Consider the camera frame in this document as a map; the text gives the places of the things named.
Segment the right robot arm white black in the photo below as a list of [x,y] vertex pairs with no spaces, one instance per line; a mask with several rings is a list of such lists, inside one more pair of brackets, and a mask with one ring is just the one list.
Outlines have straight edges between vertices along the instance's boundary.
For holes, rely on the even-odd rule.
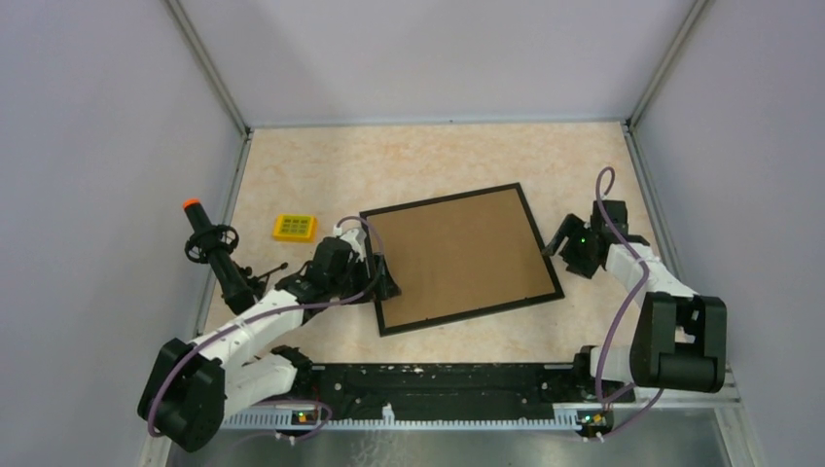
[[640,308],[630,345],[616,346],[610,328],[591,362],[570,375],[573,393],[595,401],[610,386],[624,382],[644,387],[717,393],[726,378],[727,307],[704,296],[671,273],[642,235],[628,231],[628,210],[618,200],[595,201],[589,220],[568,214],[544,248],[566,269],[592,278],[599,269],[627,292],[617,315],[630,304]]

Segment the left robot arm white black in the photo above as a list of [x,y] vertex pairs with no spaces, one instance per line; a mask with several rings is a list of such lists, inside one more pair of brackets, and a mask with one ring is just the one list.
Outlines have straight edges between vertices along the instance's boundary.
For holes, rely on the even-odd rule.
[[189,341],[174,338],[161,347],[137,405],[149,435],[194,452],[235,413],[271,396],[294,403],[305,399],[312,377],[292,351],[258,354],[328,308],[399,296],[383,247],[367,245],[375,238],[360,228],[336,231],[297,271],[257,289],[226,249],[199,254],[197,262],[220,270],[234,317],[210,333]]

